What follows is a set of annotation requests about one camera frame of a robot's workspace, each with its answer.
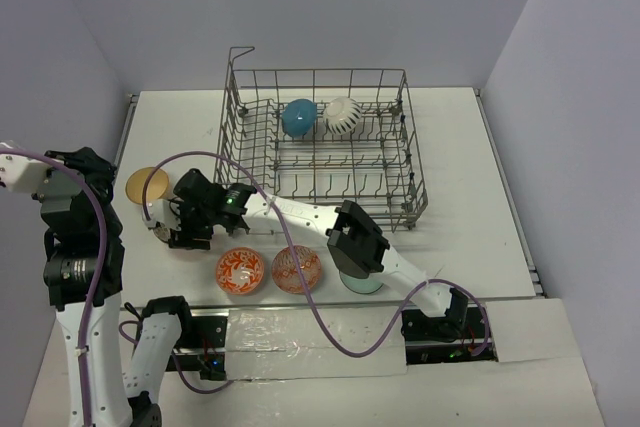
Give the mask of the white bowl orange rim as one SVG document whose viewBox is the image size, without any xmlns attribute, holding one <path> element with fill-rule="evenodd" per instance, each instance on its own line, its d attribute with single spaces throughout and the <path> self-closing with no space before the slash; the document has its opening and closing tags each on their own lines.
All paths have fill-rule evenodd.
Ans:
<svg viewBox="0 0 640 427">
<path fill-rule="evenodd" d="M 355 100 L 338 97 L 325 106 L 322 120 L 331 134 L 343 135 L 354 131 L 362 116 L 361 107 Z"/>
</svg>

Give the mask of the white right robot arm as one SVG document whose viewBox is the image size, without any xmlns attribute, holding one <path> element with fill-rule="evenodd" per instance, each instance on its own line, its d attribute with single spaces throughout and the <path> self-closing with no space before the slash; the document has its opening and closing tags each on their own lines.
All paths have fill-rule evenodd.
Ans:
<svg viewBox="0 0 640 427">
<path fill-rule="evenodd" d="M 146 207 L 156 216 L 149 227 L 164 228 L 172 248 L 207 250 L 216 226 L 233 234 L 274 224 L 292 243 L 289 229 L 298 227 L 326 240 L 341 274 L 378 281 L 404 296 L 432 319 L 441 338 L 455 338 L 469 325 L 469 296 L 463 289 L 428 277 L 403 258 L 354 201 L 345 200 L 337 207 L 312 205 L 274 196 L 254 180 L 225 187 L 191 169 L 177 182 L 173 199 L 148 202 Z"/>
</svg>

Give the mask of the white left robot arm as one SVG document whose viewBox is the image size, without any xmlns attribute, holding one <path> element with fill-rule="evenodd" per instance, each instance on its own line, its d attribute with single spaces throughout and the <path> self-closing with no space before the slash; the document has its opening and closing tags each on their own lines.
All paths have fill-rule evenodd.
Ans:
<svg viewBox="0 0 640 427">
<path fill-rule="evenodd" d="M 65 336 L 72 426 L 159 426 L 170 356 L 195 320 L 182 296 L 148 302 L 133 357 L 121 368 L 119 318 L 125 248 L 111 205 L 115 168 L 90 148 L 48 151 L 33 197 L 47 229 L 43 278 Z"/>
</svg>

